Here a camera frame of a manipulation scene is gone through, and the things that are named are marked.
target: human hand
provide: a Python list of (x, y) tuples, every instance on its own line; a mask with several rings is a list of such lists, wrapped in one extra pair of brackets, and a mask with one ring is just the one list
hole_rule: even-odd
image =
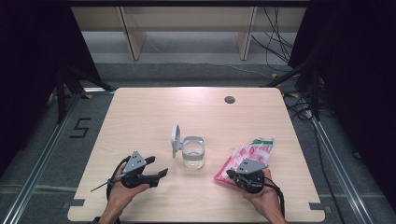
[[(125, 164), (120, 167), (116, 175), (120, 175), (124, 167)], [(117, 218), (122, 214), (123, 209), (132, 201), (134, 196), (146, 189), (149, 189), (149, 184), (142, 184), (133, 189), (127, 189), (120, 181), (114, 183), (108, 196), (105, 212), (100, 217), (99, 223), (115, 223)]]
[[(263, 169), (264, 176), (272, 180), (271, 171), (269, 169)], [(264, 180), (265, 184), (273, 185), (270, 180)], [(244, 198), (250, 201), (256, 210), (268, 219), (271, 223), (288, 223), (286, 219), (282, 216), (280, 209), (279, 199), (277, 197), (276, 191), (272, 188), (265, 187), (261, 192), (257, 194), (243, 192)]]

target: person's right hand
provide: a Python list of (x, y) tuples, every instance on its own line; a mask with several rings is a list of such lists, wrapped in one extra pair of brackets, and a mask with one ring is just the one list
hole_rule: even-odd
[[(269, 169), (263, 169), (264, 176), (272, 180), (271, 171)], [(268, 179), (264, 180), (265, 184), (273, 185)], [(244, 198), (250, 201), (256, 210), (262, 214), (271, 223), (288, 223), (286, 219), (282, 216), (280, 210), (279, 199), (277, 197), (276, 191), (272, 188), (265, 187), (261, 192), (257, 194), (251, 194), (244, 191)]]

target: light wood tabletop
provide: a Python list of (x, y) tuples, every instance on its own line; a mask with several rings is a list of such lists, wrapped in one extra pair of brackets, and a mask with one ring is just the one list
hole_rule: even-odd
[[(233, 104), (225, 102), (232, 96)], [(205, 139), (205, 164), (199, 170), (184, 166), (182, 154), (172, 156), (172, 130), (178, 124), (181, 139)], [(75, 200), (72, 221), (91, 221), (106, 207), (106, 182), (120, 161), (137, 150), (143, 158), (155, 156), (144, 175), (168, 168), (158, 188), (137, 195), (121, 221), (132, 222), (264, 222), (242, 190), (219, 183), (215, 174), (241, 147), (257, 137), (275, 139), (268, 161), (273, 180), (285, 196), (288, 221), (320, 222), (322, 210), (311, 210), (320, 203), (296, 133), (275, 88), (121, 88), (110, 108)]]

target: pink plastic bag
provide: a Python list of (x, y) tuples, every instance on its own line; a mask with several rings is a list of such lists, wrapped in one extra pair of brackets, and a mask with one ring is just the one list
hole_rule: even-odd
[(257, 138), (250, 144), (237, 147), (233, 151), (233, 155), (228, 158), (221, 170), (215, 175), (215, 180), (235, 185), (233, 180), (228, 177), (227, 170), (235, 170), (245, 158), (267, 163), (273, 147), (274, 138)]

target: black wrist strap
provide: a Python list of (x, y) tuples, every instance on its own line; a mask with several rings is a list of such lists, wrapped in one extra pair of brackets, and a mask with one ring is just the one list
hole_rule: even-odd
[(276, 191), (277, 197), (279, 198), (279, 203), (280, 203), (280, 212), (282, 213), (282, 216), (285, 217), (285, 198), (283, 197), (283, 192), (280, 190), (280, 187), (278, 187), (272, 179), (269, 179), (265, 177), (265, 179), (271, 181), (273, 185), (269, 184), (264, 184), (265, 187), (269, 187), (271, 189), (274, 189)]

